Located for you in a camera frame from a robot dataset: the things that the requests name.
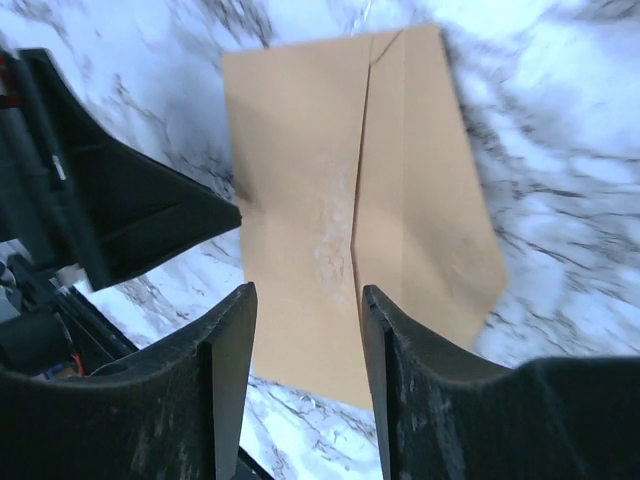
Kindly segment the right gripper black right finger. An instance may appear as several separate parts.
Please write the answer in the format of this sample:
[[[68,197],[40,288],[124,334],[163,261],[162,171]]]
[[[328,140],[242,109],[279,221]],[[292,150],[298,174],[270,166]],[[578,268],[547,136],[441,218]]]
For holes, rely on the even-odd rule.
[[[374,285],[361,335],[387,479],[635,479],[639,361],[510,369],[405,314]]]

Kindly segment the brown paper envelope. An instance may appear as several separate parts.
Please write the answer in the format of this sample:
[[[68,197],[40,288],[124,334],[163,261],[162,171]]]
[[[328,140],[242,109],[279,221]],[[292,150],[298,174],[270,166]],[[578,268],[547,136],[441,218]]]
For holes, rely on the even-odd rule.
[[[372,406],[362,290],[470,348],[506,286],[434,24],[227,54],[257,375]]]

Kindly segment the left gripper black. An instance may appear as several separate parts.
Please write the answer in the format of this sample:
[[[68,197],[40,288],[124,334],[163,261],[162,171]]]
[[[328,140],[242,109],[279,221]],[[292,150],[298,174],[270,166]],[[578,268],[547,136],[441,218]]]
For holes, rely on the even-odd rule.
[[[1,263],[2,367],[96,375],[134,352],[58,278],[60,258],[100,290],[240,224],[231,202],[107,133],[46,49],[1,53],[1,239],[23,247]]]

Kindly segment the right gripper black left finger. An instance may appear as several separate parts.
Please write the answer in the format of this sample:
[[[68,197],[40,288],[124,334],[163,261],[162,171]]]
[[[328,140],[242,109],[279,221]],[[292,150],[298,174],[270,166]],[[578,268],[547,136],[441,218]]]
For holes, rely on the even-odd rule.
[[[240,448],[257,317],[251,283],[84,377],[1,373],[5,479],[254,479]]]

